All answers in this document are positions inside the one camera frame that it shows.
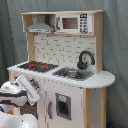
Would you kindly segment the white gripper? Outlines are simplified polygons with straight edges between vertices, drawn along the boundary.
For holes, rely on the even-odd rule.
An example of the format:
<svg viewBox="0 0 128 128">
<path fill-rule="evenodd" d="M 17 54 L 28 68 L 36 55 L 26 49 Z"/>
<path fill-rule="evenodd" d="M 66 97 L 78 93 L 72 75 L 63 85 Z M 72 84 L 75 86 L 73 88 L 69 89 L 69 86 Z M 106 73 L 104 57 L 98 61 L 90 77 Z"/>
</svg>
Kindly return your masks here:
<svg viewBox="0 0 128 128">
<path fill-rule="evenodd" d="M 28 102 L 31 106 L 33 106 L 40 99 L 38 93 L 34 90 L 34 88 L 23 75 L 16 79 L 16 83 L 21 89 L 24 89 L 27 92 Z"/>
</svg>

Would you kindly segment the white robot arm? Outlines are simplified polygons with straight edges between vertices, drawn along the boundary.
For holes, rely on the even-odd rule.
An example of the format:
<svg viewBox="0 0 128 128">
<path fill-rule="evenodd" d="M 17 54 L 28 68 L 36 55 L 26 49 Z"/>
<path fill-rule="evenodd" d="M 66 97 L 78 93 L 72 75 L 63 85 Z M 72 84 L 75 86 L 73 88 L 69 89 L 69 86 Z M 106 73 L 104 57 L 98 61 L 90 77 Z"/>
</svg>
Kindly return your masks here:
<svg viewBox="0 0 128 128">
<path fill-rule="evenodd" d="M 13 106 L 22 107 L 26 103 L 33 106 L 39 99 L 40 96 L 23 75 L 14 82 L 5 82 L 0 87 L 0 128 L 40 128 L 32 114 L 8 114 Z"/>
</svg>

